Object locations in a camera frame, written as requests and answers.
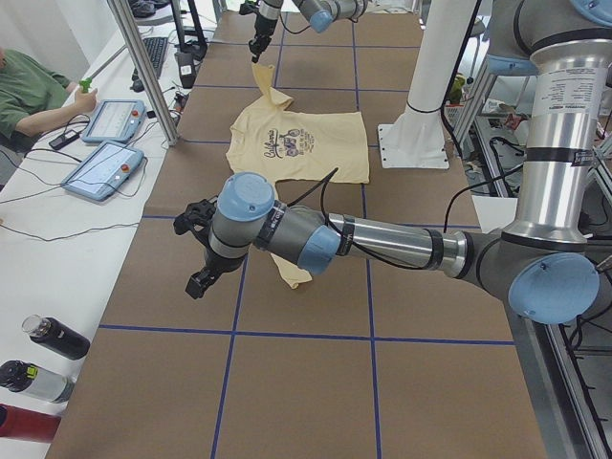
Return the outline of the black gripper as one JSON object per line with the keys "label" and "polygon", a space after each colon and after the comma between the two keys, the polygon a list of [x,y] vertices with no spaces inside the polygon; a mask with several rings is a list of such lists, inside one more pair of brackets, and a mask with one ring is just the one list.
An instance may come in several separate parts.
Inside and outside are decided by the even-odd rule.
{"label": "black gripper", "polygon": [[225,257],[211,248],[206,248],[205,267],[190,276],[186,284],[186,293],[192,298],[202,298],[220,275],[238,270],[244,259],[244,254],[237,258]]}
{"label": "black gripper", "polygon": [[277,18],[270,19],[262,14],[257,15],[254,23],[255,37],[248,42],[252,63],[258,63],[260,56],[269,47],[277,21]]}

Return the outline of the person's hand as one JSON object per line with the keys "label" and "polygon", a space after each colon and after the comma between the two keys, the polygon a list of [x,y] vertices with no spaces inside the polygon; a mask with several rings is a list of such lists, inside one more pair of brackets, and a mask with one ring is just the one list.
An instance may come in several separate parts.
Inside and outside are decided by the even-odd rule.
{"label": "person's hand", "polygon": [[72,105],[76,114],[87,114],[92,112],[97,106],[98,90],[85,93],[81,88],[75,90],[75,101]]}

